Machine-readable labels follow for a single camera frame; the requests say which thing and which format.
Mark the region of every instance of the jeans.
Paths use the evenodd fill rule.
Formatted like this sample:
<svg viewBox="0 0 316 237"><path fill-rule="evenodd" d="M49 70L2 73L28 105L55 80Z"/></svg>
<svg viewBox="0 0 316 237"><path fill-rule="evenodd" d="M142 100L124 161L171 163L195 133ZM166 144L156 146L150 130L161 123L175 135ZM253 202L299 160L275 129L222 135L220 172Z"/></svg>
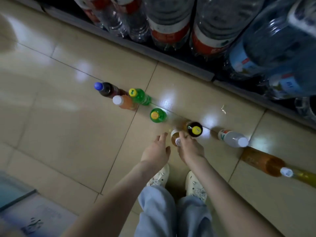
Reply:
<svg viewBox="0 0 316 237"><path fill-rule="evenodd" d="M212 216L196 196L181 198L176 206L162 186L145 187L138 197L143 211L135 237L215 237Z"/></svg>

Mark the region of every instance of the shoe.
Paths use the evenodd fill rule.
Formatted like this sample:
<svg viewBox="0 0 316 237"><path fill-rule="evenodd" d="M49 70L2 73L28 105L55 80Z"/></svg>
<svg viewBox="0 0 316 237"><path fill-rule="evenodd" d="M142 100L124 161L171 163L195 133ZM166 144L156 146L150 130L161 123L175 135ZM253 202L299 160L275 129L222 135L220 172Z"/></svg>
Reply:
<svg viewBox="0 0 316 237"><path fill-rule="evenodd" d="M192 171L190 171L186 176L185 189L187 196L196 196L205 203L207 194L203 186L200 184L199 180L196 178Z"/></svg>
<svg viewBox="0 0 316 237"><path fill-rule="evenodd" d="M146 186L161 185L166 187L166 183L169 177L169 165L166 164L154 177L152 177Z"/></svg>

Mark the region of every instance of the green bottle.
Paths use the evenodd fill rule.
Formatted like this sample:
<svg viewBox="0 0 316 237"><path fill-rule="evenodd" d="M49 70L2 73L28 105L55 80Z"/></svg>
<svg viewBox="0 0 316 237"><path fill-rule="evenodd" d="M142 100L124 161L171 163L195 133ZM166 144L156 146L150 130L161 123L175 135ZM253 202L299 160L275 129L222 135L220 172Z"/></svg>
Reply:
<svg viewBox="0 0 316 237"><path fill-rule="evenodd" d="M145 94L142 89L131 88L128 93L134 103L139 103L141 105L149 105L151 103L151 97Z"/></svg>
<svg viewBox="0 0 316 237"><path fill-rule="evenodd" d="M152 109L150 119L155 123L163 122L167 119L167 113L160 108Z"/></svg>

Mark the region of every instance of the tile floor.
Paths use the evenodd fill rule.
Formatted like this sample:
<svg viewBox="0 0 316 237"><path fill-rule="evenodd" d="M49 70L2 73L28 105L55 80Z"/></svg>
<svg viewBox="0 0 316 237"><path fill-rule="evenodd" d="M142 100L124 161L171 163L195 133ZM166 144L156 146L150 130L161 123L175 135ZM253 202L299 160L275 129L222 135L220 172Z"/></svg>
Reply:
<svg viewBox="0 0 316 237"><path fill-rule="evenodd" d="M11 0L0 0L0 73L0 169L72 212L113 187L157 134L192 119L204 126L198 140L207 159L240 195L286 237L314 236L316 190L238 162L242 150L210 130L239 131L251 146L312 172L315 131ZM142 88L153 103L122 110L93 89L98 80ZM168 122L150 121L156 106ZM189 170L174 147L169 164L167 187L182 193ZM207 203L215 230L226 236ZM135 203L122 236L133 235L140 212Z"/></svg>

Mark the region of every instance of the person's right arm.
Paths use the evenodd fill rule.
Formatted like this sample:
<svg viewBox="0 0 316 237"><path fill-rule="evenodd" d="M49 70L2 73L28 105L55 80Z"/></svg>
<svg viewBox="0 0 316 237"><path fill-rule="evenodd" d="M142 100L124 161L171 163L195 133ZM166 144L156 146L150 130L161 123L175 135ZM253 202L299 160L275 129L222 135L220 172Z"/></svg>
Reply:
<svg viewBox="0 0 316 237"><path fill-rule="evenodd" d="M229 236L283 236L217 173L205 158L204 148L196 139L186 137L182 131L180 139L180 158L204 187Z"/></svg>

